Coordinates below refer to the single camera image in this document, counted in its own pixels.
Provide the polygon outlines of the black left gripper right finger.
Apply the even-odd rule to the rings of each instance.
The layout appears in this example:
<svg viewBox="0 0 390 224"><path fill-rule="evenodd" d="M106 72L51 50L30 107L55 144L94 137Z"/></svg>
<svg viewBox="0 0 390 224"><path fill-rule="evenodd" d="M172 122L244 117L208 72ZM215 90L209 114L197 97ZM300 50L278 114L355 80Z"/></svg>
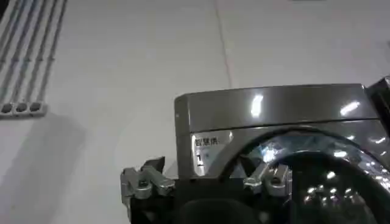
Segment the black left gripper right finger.
<svg viewBox="0 0 390 224"><path fill-rule="evenodd" d="M292 173L285 164L272 164L262 158L240 156L239 162L244 168L243 189L258 195L266 191L271 197L291 195Z"/></svg>

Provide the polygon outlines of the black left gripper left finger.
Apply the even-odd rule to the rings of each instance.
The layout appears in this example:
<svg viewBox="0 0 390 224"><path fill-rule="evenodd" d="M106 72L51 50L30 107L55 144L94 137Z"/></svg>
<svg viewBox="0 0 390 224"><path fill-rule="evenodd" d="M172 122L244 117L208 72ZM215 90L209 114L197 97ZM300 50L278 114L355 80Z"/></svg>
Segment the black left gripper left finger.
<svg viewBox="0 0 390 224"><path fill-rule="evenodd" d="M176 188L176 182L163 175L165 157L149 159L136 169L128 167L120 174L121 202L129 205L132 198L147 200L154 192L167 196Z"/></svg>

